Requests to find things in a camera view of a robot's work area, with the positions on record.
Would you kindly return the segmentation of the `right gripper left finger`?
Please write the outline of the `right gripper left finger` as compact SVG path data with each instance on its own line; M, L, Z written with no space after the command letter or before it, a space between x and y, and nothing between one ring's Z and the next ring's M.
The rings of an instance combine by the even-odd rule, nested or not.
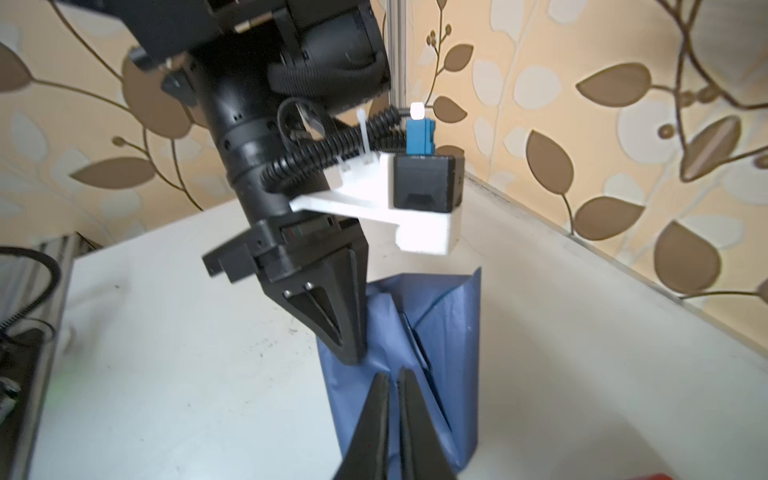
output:
M334 480L384 480L388 474L389 379L377 373L370 385L347 453Z

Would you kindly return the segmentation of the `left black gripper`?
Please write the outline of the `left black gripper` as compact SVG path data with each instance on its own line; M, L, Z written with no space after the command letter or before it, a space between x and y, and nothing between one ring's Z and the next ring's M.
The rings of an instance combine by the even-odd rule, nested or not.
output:
M202 257L211 277L255 275L268 298L345 365L367 352L368 243L357 219L286 214L258 221Z

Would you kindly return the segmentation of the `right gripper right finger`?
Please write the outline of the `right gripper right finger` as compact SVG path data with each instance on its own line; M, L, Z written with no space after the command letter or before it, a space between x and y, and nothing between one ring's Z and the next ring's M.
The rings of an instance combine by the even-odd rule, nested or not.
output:
M432 424L416 374L398 374L400 470L406 480L456 480Z

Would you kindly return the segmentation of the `light blue wrapping paper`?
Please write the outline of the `light blue wrapping paper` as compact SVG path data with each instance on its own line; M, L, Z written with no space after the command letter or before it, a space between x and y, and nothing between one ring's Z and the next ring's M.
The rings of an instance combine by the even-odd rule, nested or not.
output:
M347 366L323 344L318 354L341 453L347 453L374 376L414 372L451 469L466 468L478 444L481 278L404 273L368 284L368 351Z

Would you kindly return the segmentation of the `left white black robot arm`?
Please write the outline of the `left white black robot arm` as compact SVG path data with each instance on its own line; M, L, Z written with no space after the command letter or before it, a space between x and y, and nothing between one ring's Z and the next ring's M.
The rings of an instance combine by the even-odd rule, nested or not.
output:
M248 229L204 256L211 276L255 276L338 360L365 356L368 244L349 214L295 211L327 168L367 150L401 153L394 107L349 126L340 112L388 91L367 1L82 1L121 21L145 72L182 59L163 90L205 119Z

